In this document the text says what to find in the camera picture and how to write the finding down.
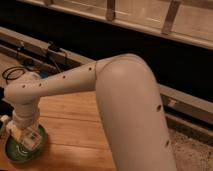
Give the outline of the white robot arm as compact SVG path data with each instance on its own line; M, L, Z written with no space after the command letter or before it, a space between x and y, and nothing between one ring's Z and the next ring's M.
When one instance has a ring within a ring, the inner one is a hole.
M33 125L42 97L94 91L117 171L177 171L158 84L147 63L122 54L41 79L28 72L4 89L19 129Z

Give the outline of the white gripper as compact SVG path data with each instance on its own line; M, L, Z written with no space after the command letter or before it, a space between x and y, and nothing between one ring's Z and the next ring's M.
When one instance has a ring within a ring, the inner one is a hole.
M33 125L40 116L38 107L16 106L13 111L12 120L6 126L6 131L15 139L20 140L22 130ZM37 130L28 129L23 143L28 150L34 150L41 142L41 135Z

